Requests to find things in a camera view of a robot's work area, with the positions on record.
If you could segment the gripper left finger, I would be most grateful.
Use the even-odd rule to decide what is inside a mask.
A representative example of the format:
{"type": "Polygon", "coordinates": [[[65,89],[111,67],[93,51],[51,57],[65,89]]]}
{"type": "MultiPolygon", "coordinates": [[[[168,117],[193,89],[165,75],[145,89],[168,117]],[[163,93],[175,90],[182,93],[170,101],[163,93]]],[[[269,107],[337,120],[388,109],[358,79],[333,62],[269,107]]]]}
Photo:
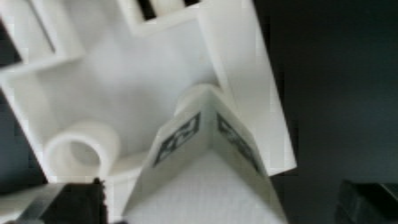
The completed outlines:
{"type": "Polygon", "coordinates": [[[21,214],[0,224],[108,224],[104,181],[49,184],[21,214]]]}

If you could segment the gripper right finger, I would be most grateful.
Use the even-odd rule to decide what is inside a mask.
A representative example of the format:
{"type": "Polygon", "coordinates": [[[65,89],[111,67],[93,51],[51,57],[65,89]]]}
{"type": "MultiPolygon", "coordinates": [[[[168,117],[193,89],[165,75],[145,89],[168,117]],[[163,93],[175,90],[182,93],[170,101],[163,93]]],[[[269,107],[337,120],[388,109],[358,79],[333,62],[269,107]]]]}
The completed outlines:
{"type": "Polygon", "coordinates": [[[340,182],[333,224],[398,224],[398,183],[340,182]]]}

